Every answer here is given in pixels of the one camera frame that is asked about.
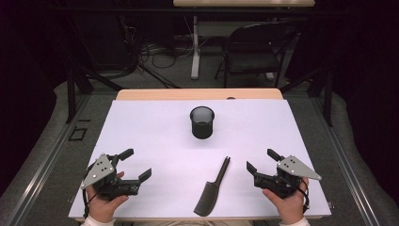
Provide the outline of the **light wooden table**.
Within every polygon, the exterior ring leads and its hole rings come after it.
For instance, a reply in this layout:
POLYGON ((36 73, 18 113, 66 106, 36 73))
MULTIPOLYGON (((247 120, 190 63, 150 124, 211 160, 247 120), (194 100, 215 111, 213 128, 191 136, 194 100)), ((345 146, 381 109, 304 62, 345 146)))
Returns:
POLYGON ((273 99, 282 100, 279 89, 123 89, 117 101, 148 100, 226 100, 273 99))

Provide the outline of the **white-legged desk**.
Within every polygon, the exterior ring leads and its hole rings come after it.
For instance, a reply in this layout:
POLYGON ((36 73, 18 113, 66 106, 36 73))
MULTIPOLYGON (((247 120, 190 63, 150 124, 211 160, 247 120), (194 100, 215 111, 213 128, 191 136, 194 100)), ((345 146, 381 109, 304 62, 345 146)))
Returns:
MULTIPOLYGON (((312 8, 315 0, 173 0, 173 6, 185 9, 261 9, 261 8, 312 8)), ((200 44, 199 37, 228 37, 243 20, 233 22, 204 22, 198 16, 193 17, 193 60, 191 78, 198 79, 200 75, 200 44)))

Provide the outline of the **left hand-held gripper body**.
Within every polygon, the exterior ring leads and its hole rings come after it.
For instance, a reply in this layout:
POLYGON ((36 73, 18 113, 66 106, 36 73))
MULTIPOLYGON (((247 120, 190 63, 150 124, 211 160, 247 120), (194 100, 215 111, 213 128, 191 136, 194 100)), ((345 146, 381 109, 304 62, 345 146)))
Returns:
POLYGON ((93 186, 100 196, 110 201, 118 196, 133 196, 138 194, 140 182, 138 180, 121 180, 117 176, 119 155, 102 153, 91 164, 80 185, 82 190, 93 186))

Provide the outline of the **black horizontal frame bar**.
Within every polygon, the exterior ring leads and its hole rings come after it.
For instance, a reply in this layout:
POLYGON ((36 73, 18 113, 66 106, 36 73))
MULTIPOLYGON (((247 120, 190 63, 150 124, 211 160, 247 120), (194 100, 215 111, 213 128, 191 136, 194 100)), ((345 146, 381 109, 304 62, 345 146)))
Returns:
POLYGON ((288 16, 343 16, 349 10, 267 9, 267 8, 48 8, 54 13, 109 13, 109 14, 178 14, 178 15, 229 15, 276 14, 288 16))

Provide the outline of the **black folding chair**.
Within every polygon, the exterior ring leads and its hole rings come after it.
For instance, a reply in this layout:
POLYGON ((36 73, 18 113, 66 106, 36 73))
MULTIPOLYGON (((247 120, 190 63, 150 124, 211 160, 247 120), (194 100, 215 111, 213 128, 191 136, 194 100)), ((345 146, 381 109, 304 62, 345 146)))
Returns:
POLYGON ((235 29, 227 38, 223 56, 214 79, 224 75, 275 73, 278 85, 286 49, 299 30, 289 22, 247 24, 235 29))

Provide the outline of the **black metal stand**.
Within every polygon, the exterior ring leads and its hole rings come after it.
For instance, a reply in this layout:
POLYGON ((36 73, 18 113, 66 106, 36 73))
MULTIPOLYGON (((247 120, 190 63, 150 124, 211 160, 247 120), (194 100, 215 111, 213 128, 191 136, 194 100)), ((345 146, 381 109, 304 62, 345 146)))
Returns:
POLYGON ((279 88, 281 93, 289 91, 304 81, 311 79, 311 84, 307 89, 309 97, 318 97, 321 91, 324 92, 323 118, 329 127, 332 126, 331 121, 331 104, 333 90, 333 71, 330 68, 319 68, 307 73, 296 80, 291 81, 288 85, 279 88))
POLYGON ((67 94, 68 94, 68 118, 66 123, 70 123, 76 115, 77 105, 75 98, 75 88, 79 88, 85 95, 93 92, 93 86, 89 79, 94 78, 113 90, 120 91, 122 86, 108 80, 104 76, 96 73, 87 67, 78 67, 70 69, 67 76, 67 94))

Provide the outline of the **person's right hand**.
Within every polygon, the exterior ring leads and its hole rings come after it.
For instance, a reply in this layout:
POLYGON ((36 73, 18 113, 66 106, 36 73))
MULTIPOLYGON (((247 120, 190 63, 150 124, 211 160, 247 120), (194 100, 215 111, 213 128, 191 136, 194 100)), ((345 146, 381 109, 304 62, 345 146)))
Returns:
POLYGON ((270 200, 278 210, 281 221, 296 222, 304 217, 304 194, 296 191, 292 196, 282 199, 268 189, 263 190, 265 197, 270 200))

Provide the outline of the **black mesh pen cup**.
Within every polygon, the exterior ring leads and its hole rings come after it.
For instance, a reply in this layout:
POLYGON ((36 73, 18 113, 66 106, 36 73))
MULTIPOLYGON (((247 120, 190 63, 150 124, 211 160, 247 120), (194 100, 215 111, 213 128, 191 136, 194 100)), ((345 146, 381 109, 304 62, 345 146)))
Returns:
POLYGON ((213 134, 214 111, 208 106, 197 106, 190 112, 192 134, 198 139, 206 139, 213 134))

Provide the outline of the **black spatula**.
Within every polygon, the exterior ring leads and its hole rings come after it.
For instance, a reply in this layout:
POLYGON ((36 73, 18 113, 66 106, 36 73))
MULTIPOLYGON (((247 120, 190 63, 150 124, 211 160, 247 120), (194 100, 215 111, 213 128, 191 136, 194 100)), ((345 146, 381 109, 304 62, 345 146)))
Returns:
POLYGON ((205 187, 202 190, 199 201, 196 207, 194 208, 194 213, 197 214, 198 216, 207 217, 212 213, 215 204, 217 202, 221 182, 224 178, 224 175, 226 173, 226 170, 230 162, 231 158, 227 156, 224 159, 223 164, 215 180, 213 182, 207 182, 205 184, 205 187))

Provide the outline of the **grey metal floor rail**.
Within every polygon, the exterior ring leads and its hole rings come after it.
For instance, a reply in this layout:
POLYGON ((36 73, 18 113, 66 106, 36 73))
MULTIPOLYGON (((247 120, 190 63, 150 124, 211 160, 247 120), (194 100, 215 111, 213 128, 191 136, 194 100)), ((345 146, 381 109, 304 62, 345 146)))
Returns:
POLYGON ((381 226, 376 217, 375 211, 373 210, 369 199, 367 198, 364 189, 360 185, 358 177, 356 176, 349 159, 346 156, 342 143, 339 141, 334 129, 329 126, 324 118, 321 101, 317 98, 311 98, 311 104, 313 105, 313 108, 325 130, 325 133, 327 134, 328 140, 332 144, 332 152, 335 156, 337 164, 339 165, 340 171, 343 174, 343 178, 345 179, 353 200, 359 209, 359 213, 365 223, 365 226, 381 226))
POLYGON ((75 117, 56 134, 49 153, 4 226, 78 225, 69 213, 73 202, 82 200, 77 183, 92 153, 94 119, 88 111, 90 99, 89 95, 81 98, 75 117))

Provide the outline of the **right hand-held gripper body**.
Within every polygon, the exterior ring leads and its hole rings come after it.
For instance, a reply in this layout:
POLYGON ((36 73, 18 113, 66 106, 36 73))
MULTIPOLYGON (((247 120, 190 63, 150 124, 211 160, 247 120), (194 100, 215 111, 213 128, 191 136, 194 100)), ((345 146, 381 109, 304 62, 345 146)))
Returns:
POLYGON ((282 199, 288 198, 299 189, 303 177, 317 181, 322 179, 321 175, 293 155, 277 162, 275 175, 266 175, 258 171, 253 175, 255 187, 269 189, 282 199))

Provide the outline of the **person's left hand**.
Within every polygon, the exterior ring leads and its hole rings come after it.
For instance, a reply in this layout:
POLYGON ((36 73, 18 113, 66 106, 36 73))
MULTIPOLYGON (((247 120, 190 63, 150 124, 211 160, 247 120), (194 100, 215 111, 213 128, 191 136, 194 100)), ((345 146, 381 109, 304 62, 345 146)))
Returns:
POLYGON ((115 211, 129 200, 128 196, 122 195, 109 201, 99 196, 93 186, 88 186, 86 192, 89 199, 89 215, 101 223, 108 223, 113 220, 115 211))

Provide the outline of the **white board mat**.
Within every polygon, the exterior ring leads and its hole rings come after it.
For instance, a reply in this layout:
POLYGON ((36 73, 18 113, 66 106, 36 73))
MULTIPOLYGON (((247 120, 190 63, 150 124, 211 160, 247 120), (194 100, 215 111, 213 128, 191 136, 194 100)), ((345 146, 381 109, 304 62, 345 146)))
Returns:
POLYGON ((92 153, 115 154, 134 149, 118 163, 128 179, 145 170, 152 176, 138 194, 115 213, 119 220, 196 220, 202 190, 229 156, 210 220, 274 218, 277 210, 253 184, 247 162, 260 173, 275 174, 277 163, 267 150, 311 163, 291 107, 285 100, 115 101, 92 153), (190 112, 208 106, 213 134, 192 134, 190 112))

